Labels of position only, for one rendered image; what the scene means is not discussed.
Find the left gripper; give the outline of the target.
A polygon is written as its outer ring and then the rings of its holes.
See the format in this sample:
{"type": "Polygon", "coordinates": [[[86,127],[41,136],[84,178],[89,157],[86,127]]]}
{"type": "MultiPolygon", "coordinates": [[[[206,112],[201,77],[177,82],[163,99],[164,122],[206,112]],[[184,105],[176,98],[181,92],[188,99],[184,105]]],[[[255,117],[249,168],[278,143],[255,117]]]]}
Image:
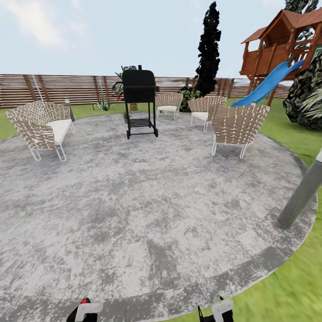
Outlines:
{"type": "MultiPolygon", "coordinates": [[[[75,316],[78,314],[78,308],[75,308],[75,310],[73,310],[73,312],[68,316],[67,321],[66,322],[75,322],[76,318],[75,316]]],[[[82,322],[97,322],[97,314],[90,314],[90,313],[86,313],[86,317],[83,319],[82,322]]]]}

